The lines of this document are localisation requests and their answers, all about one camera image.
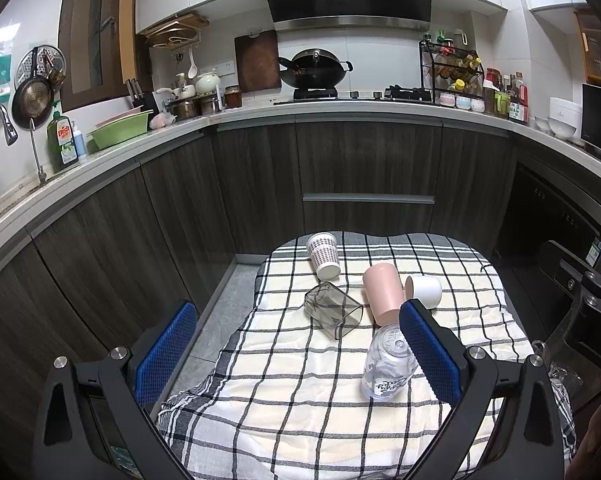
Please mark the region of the clear plastic measuring bottle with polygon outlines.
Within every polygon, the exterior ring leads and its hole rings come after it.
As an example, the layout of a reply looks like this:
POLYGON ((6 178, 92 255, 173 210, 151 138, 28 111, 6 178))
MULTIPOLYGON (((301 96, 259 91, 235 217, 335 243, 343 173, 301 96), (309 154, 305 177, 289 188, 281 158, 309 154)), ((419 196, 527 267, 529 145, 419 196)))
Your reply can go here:
POLYGON ((391 400, 415 374, 418 361, 398 324, 377 330, 366 357, 361 390, 373 400, 391 400))

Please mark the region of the white plastic cup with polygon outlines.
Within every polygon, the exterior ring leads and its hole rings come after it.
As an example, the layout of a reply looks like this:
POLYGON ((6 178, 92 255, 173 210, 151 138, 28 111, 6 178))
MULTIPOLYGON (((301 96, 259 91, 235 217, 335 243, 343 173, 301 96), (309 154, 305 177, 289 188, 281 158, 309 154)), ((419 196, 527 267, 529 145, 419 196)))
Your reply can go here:
POLYGON ((405 279, 404 294, 407 300, 418 299, 424 307, 433 310, 442 301, 443 288, 434 275, 410 274, 405 279))

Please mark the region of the pink plastic cup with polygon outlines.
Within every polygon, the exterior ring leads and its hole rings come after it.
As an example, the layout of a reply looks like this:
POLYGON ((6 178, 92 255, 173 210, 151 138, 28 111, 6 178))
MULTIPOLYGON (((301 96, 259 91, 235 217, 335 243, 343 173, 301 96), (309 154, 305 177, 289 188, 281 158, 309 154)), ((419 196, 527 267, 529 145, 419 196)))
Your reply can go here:
POLYGON ((370 266, 363 273, 363 287, 375 323, 380 327, 397 323, 405 295, 396 266, 390 263, 370 266))

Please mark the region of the grey transparent square cup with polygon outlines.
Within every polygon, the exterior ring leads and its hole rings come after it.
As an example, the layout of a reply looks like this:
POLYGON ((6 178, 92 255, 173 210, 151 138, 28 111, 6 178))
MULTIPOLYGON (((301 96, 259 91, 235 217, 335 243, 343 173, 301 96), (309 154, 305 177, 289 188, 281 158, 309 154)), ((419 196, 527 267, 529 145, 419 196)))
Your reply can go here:
POLYGON ((363 318, 363 305, 330 282, 320 283, 306 292, 304 309, 335 340, 355 330, 363 318))

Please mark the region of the white red patterned paper cup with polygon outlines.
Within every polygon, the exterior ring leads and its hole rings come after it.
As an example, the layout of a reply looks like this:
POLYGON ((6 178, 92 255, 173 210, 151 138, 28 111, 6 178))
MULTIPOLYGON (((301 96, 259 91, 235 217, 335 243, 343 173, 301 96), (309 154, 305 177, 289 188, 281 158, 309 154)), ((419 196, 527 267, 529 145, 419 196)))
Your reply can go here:
POLYGON ((337 239, 328 232, 311 235, 306 248, 320 282, 335 280, 341 274, 337 239))

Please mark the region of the dark wood base cabinets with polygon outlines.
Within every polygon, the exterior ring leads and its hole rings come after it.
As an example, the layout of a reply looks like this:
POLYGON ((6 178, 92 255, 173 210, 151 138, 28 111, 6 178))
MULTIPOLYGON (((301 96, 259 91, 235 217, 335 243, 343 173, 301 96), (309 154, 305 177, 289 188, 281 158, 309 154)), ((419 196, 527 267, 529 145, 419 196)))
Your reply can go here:
POLYGON ((511 192, 526 167, 601 233, 601 159, 512 122, 224 114, 94 154, 0 218, 0 478, 30 474, 52 360, 92 361, 177 301, 205 308, 240 256, 314 231, 430 232, 484 255, 566 227, 511 192))

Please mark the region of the black white checked cloth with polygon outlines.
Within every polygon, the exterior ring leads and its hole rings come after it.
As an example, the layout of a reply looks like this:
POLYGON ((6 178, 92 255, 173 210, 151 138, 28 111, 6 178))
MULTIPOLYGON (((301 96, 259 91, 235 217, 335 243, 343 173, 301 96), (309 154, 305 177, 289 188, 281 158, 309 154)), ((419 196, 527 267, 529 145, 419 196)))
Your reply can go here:
MULTIPOLYGON (((365 300, 363 273, 392 263, 401 276, 432 275, 434 318, 464 344, 522 361, 532 344, 506 307, 496 269, 475 248, 442 235, 337 233, 337 286, 365 300)), ((252 311, 199 384, 173 394, 159 434, 197 479, 395 479, 418 460, 450 408, 415 373, 391 400, 363 394, 375 326, 370 311, 341 338, 306 314, 317 282, 303 238, 261 265, 252 311)))

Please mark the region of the white rice cooker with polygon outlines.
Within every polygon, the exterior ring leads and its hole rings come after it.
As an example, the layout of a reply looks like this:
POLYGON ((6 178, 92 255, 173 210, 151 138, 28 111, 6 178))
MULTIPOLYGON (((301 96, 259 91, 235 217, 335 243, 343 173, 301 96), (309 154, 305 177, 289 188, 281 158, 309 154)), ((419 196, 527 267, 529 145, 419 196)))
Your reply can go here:
POLYGON ((552 133, 559 139, 581 137, 583 109, 580 105, 554 96, 550 99, 548 122, 552 133))

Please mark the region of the green dish soap bottle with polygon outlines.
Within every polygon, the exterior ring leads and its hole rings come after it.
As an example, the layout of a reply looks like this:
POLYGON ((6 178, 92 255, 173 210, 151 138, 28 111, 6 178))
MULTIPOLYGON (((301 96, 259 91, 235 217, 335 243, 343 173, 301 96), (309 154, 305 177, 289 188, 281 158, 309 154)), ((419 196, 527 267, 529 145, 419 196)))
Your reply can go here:
POLYGON ((60 172, 78 162, 72 124, 69 118, 58 110, 54 110, 52 120, 46 126, 46 147, 55 172, 60 172))

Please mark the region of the green plastic basin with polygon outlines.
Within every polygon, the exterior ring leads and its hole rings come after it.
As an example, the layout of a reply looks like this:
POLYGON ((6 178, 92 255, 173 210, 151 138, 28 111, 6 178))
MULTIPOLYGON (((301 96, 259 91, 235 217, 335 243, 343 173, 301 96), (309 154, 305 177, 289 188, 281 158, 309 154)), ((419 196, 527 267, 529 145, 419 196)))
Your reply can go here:
POLYGON ((147 110, 109 122, 107 125, 93 130, 91 139, 99 150, 105 150, 136 136, 141 136, 148 131, 148 116, 150 116, 150 112, 147 110))

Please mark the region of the black spice rack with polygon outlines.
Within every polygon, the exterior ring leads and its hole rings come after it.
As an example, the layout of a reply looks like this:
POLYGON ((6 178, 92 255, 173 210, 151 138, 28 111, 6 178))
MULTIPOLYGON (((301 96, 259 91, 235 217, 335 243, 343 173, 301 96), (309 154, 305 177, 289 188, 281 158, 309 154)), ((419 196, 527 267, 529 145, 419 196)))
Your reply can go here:
POLYGON ((443 93, 483 98, 485 72, 475 50, 456 47, 453 40, 437 42, 426 34, 419 41, 421 86, 430 92, 433 102, 443 93))

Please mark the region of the black gas stove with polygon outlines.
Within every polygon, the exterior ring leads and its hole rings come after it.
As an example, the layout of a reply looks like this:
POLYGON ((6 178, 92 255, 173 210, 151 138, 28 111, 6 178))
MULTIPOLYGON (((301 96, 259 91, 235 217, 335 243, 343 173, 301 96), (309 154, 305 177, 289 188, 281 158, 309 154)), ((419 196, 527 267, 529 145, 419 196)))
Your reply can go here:
POLYGON ((371 101, 371 102, 401 102, 432 104, 432 92, 420 87, 407 88, 392 84, 383 90, 351 90, 342 92, 337 89, 325 90, 296 90, 290 99, 277 99, 274 105, 331 101, 371 101))

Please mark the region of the hanging frying pan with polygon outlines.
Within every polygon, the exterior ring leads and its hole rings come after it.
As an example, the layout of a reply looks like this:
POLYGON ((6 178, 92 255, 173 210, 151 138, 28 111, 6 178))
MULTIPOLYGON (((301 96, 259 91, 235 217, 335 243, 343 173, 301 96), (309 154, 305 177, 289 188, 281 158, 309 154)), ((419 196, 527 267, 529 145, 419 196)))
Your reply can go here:
POLYGON ((38 74, 38 48, 34 47, 29 75, 16 89, 12 102, 16 125, 20 128, 40 127, 51 115, 53 97, 50 80, 38 74))

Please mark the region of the white ceramic teapot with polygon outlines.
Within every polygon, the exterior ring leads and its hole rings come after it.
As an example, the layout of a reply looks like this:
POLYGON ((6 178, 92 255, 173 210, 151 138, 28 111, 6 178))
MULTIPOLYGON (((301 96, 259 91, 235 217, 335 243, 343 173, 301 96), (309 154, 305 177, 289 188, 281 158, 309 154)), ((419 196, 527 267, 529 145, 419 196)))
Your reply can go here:
POLYGON ((217 87, 220 85, 220 78, 213 70, 211 72, 204 73, 197 77, 195 81, 196 94, 198 96, 205 96, 205 94, 214 93, 217 91, 217 87))

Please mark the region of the black wok on stove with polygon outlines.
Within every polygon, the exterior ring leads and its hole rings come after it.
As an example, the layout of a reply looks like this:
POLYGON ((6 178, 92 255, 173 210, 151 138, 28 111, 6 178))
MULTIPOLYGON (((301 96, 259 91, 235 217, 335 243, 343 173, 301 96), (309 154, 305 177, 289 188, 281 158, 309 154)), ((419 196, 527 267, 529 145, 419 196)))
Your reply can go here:
POLYGON ((325 49, 306 49, 289 60, 279 57, 283 67, 280 78, 295 89, 320 90, 335 88, 347 73, 354 70, 349 61, 339 58, 325 49))

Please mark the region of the brown wooden cutting board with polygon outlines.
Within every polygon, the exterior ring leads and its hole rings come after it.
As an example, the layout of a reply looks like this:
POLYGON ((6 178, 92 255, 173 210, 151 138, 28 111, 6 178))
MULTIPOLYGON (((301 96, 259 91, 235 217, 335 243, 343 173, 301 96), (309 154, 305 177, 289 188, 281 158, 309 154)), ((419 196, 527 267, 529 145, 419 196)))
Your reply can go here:
POLYGON ((238 86, 243 93, 281 88, 278 36, 274 29, 234 38, 238 86))

